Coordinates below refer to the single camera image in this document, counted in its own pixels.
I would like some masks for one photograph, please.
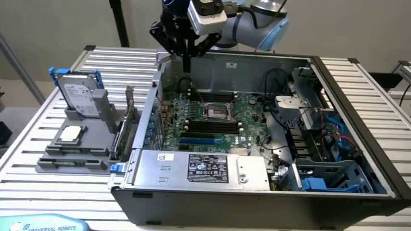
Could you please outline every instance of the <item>hard drive label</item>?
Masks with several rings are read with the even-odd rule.
[[[229,165],[226,155],[189,155],[190,182],[229,183]]]
[[[67,95],[75,110],[85,116],[99,116],[98,107],[90,89],[83,85],[66,84]]]

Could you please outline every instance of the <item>black cable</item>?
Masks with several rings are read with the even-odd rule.
[[[400,106],[404,104],[404,101],[405,101],[405,98],[406,98],[408,91],[409,91],[410,87],[411,87],[411,84],[409,85],[408,89],[405,90],[404,97],[401,97]]]
[[[280,121],[280,119],[277,118],[276,114],[274,114],[274,111],[272,109],[272,105],[269,106],[270,107],[270,113],[272,113],[272,116],[274,117],[276,121],[278,122],[278,124],[284,127],[284,129],[288,131],[288,127],[286,125]]]
[[[273,71],[281,71],[281,72],[284,72],[284,74],[285,74],[286,76],[289,75],[288,72],[286,72],[284,69],[281,69],[281,68],[272,69],[272,70],[268,72],[266,77],[265,77],[265,97],[268,96],[268,79],[269,79],[269,75],[270,75],[270,73],[272,73]]]
[[[274,82],[276,82],[276,84],[278,85],[278,87],[281,87],[281,82],[278,81],[277,78],[274,78]],[[269,92],[269,98],[272,97],[274,88],[276,88],[276,85],[274,85],[274,83],[273,83],[273,84],[272,84],[272,89],[270,89],[270,92]],[[274,96],[278,96],[278,95],[282,95],[282,94],[284,94],[284,92],[278,92],[278,93],[274,93]]]
[[[257,17],[256,11],[250,7],[247,7],[247,6],[242,6],[241,9],[242,9],[242,11],[246,11],[246,12],[249,12],[251,14],[253,23],[256,25],[256,29],[258,29],[258,19],[257,19],[258,17]]]
[[[278,14],[281,13],[282,9],[284,9],[285,6],[286,6],[286,3],[288,3],[288,0],[284,1],[284,4],[281,5],[281,8],[278,8],[277,14],[276,14],[276,16],[273,17],[273,19],[276,19],[276,18],[278,17]]]
[[[282,148],[289,148],[289,145],[288,145],[288,146],[284,146],[284,147],[280,147],[280,148],[268,148],[266,145],[265,145],[265,142],[266,142],[266,140],[268,140],[269,137],[272,137],[272,135],[268,136],[268,137],[265,138],[265,140],[264,140],[264,142],[262,142],[262,144],[261,144],[261,146],[262,146],[266,150],[276,151],[276,150],[280,150],[280,149],[282,149]]]
[[[243,109],[241,109],[231,117],[235,117],[242,111]]]
[[[191,78],[190,78],[190,77],[182,77],[182,78],[179,79],[178,88],[177,88],[177,90],[175,90],[177,92],[181,91],[181,84],[182,84],[183,80],[190,80],[190,81],[191,81]]]

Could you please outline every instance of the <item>red cable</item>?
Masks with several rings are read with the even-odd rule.
[[[354,144],[354,141],[350,139],[350,137],[342,136],[342,135],[338,135],[338,137],[340,137],[340,138],[344,138],[344,139],[346,139],[346,140],[349,140],[350,143],[354,145],[354,147],[357,147],[357,145]]]

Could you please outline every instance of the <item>aluminum frame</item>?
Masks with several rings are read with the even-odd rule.
[[[365,193],[317,193],[317,192],[245,192],[242,190],[214,190],[199,189],[197,193],[189,193],[182,189],[171,189],[169,187],[141,187],[130,183],[122,183],[111,190],[115,199],[118,200],[130,220],[135,224],[166,224],[166,225],[187,225],[187,226],[233,226],[237,228],[282,228],[282,229],[338,229],[348,228],[357,219],[366,218],[368,216],[380,213],[382,215],[390,215],[397,210],[411,203],[410,193],[411,190],[406,185],[394,165],[388,161],[388,156],[382,152],[380,145],[377,147],[370,146],[376,144],[377,140],[370,134],[370,130],[365,125],[364,120],[357,114],[357,110],[353,107],[360,106],[368,109],[368,104],[352,103],[346,97],[350,94],[350,90],[344,91],[338,85],[337,80],[332,75],[332,70],[338,72],[350,71],[349,76],[360,76],[361,68],[353,64],[344,66],[328,67],[322,59],[317,56],[290,56],[290,55],[270,55],[256,54],[247,52],[213,52],[217,53],[217,59],[219,54],[254,56],[254,57],[290,57],[294,59],[308,59],[312,64],[312,68],[316,71],[318,78],[324,84],[325,90],[332,95],[332,101],[338,106],[338,111],[344,115],[344,119],[349,125],[350,131],[354,134],[354,138],[361,143],[361,148],[365,150],[365,156],[377,173],[377,177],[388,189],[388,194],[365,194]],[[135,177],[139,163],[139,153],[135,152],[134,159],[131,160],[135,165],[130,165],[126,176],[127,182]],[[245,217],[243,213],[238,212],[237,199],[242,197],[242,203],[249,208],[249,217]],[[223,212],[215,212],[209,206],[210,200],[221,202],[221,210]],[[183,202],[190,206],[187,210],[178,206],[179,202]],[[253,204],[257,201],[265,201],[266,206],[260,204],[258,208],[253,209]],[[368,208],[368,204],[377,202],[380,209]],[[312,213],[313,216],[304,216],[300,214],[301,222],[293,223],[290,218],[284,217],[278,211],[274,211],[270,204],[281,205],[282,212],[285,214]],[[313,204],[316,206],[305,207],[302,204]],[[338,207],[338,210],[329,211],[326,205],[333,204],[333,207]],[[358,207],[356,215],[348,215],[346,212],[356,205],[364,205]],[[197,217],[189,211],[193,208],[206,208],[202,218]],[[266,216],[276,218],[276,220],[268,220]]]
[[[142,52],[151,53],[153,57],[155,57],[155,50],[150,49],[106,47],[97,47],[97,49],[113,51],[107,53],[97,53],[98,55],[114,56],[113,58],[106,57],[106,60],[109,61],[119,61],[122,59],[129,61],[134,60],[130,58],[119,58],[119,56],[138,56]],[[85,63],[90,53],[91,51],[83,52],[73,69],[77,69],[79,63]],[[147,82],[147,84],[151,83],[150,77],[131,76],[133,73],[130,70],[118,69],[117,72],[118,75],[106,76],[110,81],[105,82],[105,85],[109,85],[109,87],[119,87],[122,84],[123,86],[127,84],[146,86],[138,82]],[[110,96],[113,95],[117,97],[111,97],[111,103],[115,103],[117,106],[122,106],[122,104],[126,105],[125,93],[118,93],[110,90]],[[39,174],[35,171],[35,163],[43,155],[39,154],[39,152],[45,151],[46,145],[53,139],[50,137],[54,137],[59,127],[63,124],[66,115],[62,109],[65,108],[65,100],[58,90],[54,90],[31,122],[27,124],[27,127],[19,135],[15,143],[11,145],[6,156],[0,159],[0,216],[58,213],[86,220],[94,230],[182,230],[182,228],[178,228],[177,226],[157,227],[137,226],[133,224],[129,221],[129,218],[107,188],[106,183],[110,180],[110,177],[69,174]],[[404,180],[411,186],[411,155],[406,154],[408,153],[396,154],[396,152],[393,152],[393,154],[388,153],[404,176]],[[113,177],[113,182],[115,184],[121,184],[123,177]],[[390,217],[370,217],[346,230],[406,231],[410,230],[410,228],[411,208],[406,208]],[[233,229],[186,227],[185,230],[231,231]]]

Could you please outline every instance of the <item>cable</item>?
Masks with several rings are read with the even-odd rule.
[[[296,124],[297,124],[297,122],[304,118],[304,115],[306,114],[306,112],[310,110],[310,109],[316,109],[316,108],[318,108],[318,107],[308,107],[308,109],[304,111],[304,113],[301,114],[301,116],[300,116],[300,118],[296,120],[296,122],[294,122],[294,126],[296,126]]]
[[[257,19],[258,17],[257,17],[256,11],[251,8],[249,8],[247,6],[242,6],[241,10],[246,11],[246,12],[249,12],[251,14],[253,23],[256,25],[256,29],[258,29],[258,19]]]
[[[277,83],[278,87],[281,87],[281,82],[278,81],[278,79],[277,79],[277,78],[274,78],[274,82]],[[269,93],[269,98],[272,97],[274,87],[276,87],[276,85],[274,85],[274,84],[272,84],[272,89],[270,89],[270,93]],[[276,95],[274,95],[274,96],[278,96],[278,95],[284,94],[284,92],[285,92],[285,91],[276,93]]]
[[[182,78],[179,79],[179,82],[178,82],[178,88],[177,88],[177,90],[175,90],[177,92],[181,91],[181,84],[182,84],[183,80],[190,80],[190,81],[193,81],[190,77],[182,77]]]
[[[405,90],[404,97],[401,97],[400,106],[404,104],[404,101],[405,101],[405,98],[406,98],[406,94],[408,94],[408,91],[409,91],[410,87],[411,87],[411,84],[409,85],[408,89]]]
[[[356,145],[356,143],[354,143],[354,141],[352,140],[352,138],[350,137],[348,137],[348,136],[342,136],[342,135],[337,135],[340,138],[344,138],[345,140],[349,140],[350,141],[350,143],[353,144],[353,146],[357,148],[357,145]]]
[[[289,148],[289,145],[288,145],[288,146],[284,146],[284,147],[280,147],[280,148],[268,148],[268,147],[265,146],[265,143],[266,143],[266,140],[268,140],[269,137],[272,137],[272,135],[268,136],[268,137],[265,138],[265,140],[264,140],[264,142],[262,142],[262,144],[261,144],[261,146],[262,146],[266,150],[276,151],[276,150],[280,150],[280,149],[282,149],[282,148]]]
[[[278,8],[277,14],[276,14],[276,16],[273,17],[273,19],[276,19],[276,18],[278,17],[278,14],[281,13],[282,9],[285,8],[288,1],[289,1],[289,0],[285,0],[285,1],[284,1],[284,4],[281,5],[281,8]]]
[[[157,99],[161,101],[161,105],[163,106],[163,101],[161,100],[161,98],[157,96]]]
[[[231,117],[235,117],[242,111],[243,111],[243,108]]]
[[[284,74],[285,74],[286,76],[289,75],[288,72],[286,72],[284,69],[281,69],[281,68],[272,69],[272,70],[268,72],[266,77],[265,77],[265,97],[268,97],[268,79],[269,79],[269,75],[270,75],[270,73],[272,73],[273,71],[281,71],[281,72],[284,72]]]
[[[272,113],[272,116],[274,117],[276,121],[278,122],[278,124],[284,127],[284,129],[288,131],[288,127],[286,125],[280,121],[280,119],[277,118],[276,114],[274,114],[274,111],[272,109],[272,105],[269,106],[270,107],[270,113]]]

